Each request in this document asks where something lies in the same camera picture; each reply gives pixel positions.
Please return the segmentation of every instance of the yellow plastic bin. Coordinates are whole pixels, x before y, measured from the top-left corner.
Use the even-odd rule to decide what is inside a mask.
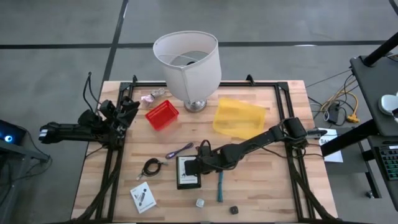
[[[218,102],[213,128],[219,133],[242,139],[261,134],[266,109],[239,100],[221,98]]]

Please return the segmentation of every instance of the lamp base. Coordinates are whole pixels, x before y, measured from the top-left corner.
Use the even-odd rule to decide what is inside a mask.
[[[194,102],[184,102],[184,107],[191,113],[201,112],[205,109],[207,100],[198,100]]]

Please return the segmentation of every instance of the lamp shade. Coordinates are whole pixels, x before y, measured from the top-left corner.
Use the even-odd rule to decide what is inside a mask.
[[[179,100],[204,100],[218,88],[221,65],[215,36],[200,31],[167,34],[156,40],[154,53],[162,63],[168,89]],[[182,59],[189,63],[182,64]]]

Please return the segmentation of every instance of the concrete floor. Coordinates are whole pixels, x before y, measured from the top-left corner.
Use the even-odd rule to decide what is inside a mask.
[[[122,1],[0,0],[0,45],[110,44]],[[386,40],[398,30],[397,21],[388,1],[130,0],[119,42],[153,42],[178,30],[210,32],[221,42]],[[376,47],[222,47],[220,58],[224,80],[251,74],[256,80],[311,84],[346,70],[351,57]],[[109,49],[0,50],[0,119],[21,125],[34,136],[49,121],[75,123],[87,108],[81,97],[86,74],[93,72],[98,95],[108,56]],[[109,79],[130,80],[133,74],[139,80],[163,80],[151,49],[117,50]],[[312,86],[308,95],[325,101],[348,75]],[[354,93],[359,96],[358,116],[367,121],[370,114],[360,90]],[[328,126],[320,118],[316,124]],[[12,222],[68,220],[87,143],[35,141],[54,162],[46,173],[24,180]],[[339,217],[394,223],[398,213],[372,166],[382,199],[364,196],[369,190],[364,174],[329,176]]]

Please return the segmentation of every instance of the wooden table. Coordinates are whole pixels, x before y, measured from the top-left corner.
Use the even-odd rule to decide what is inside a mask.
[[[306,129],[314,127],[307,92],[303,81],[288,81],[294,113]],[[120,82],[105,82],[101,99],[116,102]],[[134,101],[148,95],[153,88],[135,88]],[[182,101],[167,92],[167,96],[157,100],[151,108],[168,99],[180,112],[178,120],[167,129],[157,132],[145,119],[150,110],[140,106],[140,110],[127,132],[123,163],[116,199],[114,222],[294,222],[295,213],[292,186],[287,161],[263,150],[256,150],[244,157],[232,171],[224,172],[223,203],[216,201],[218,174],[210,173],[201,178],[200,189],[177,190],[175,159],[168,166],[162,166],[154,177],[136,180],[144,163],[156,157],[164,161],[164,156],[176,149],[194,142],[198,146],[202,140],[211,142],[212,148],[228,143],[239,143],[242,139],[232,138],[215,132],[212,128],[218,99],[233,98],[266,108],[264,131],[279,123],[275,90],[269,87],[219,87],[208,97],[208,105],[200,113],[189,113]],[[99,148],[91,143],[87,153]],[[285,155],[282,143],[274,143],[267,148]],[[317,146],[307,148],[308,153],[321,153]],[[196,150],[189,149],[180,155],[195,155]],[[80,184],[73,207],[72,218],[78,217],[98,193],[103,175],[106,150],[92,154],[84,163]],[[310,188],[320,203],[333,216],[337,217],[335,203],[331,194],[325,164],[321,157],[306,156]],[[147,182],[154,194],[157,205],[138,214],[130,195],[135,186]],[[205,200],[203,208],[197,208],[198,198]],[[300,192],[303,210],[306,210],[303,193]],[[239,214],[231,215],[229,207],[236,205]]]

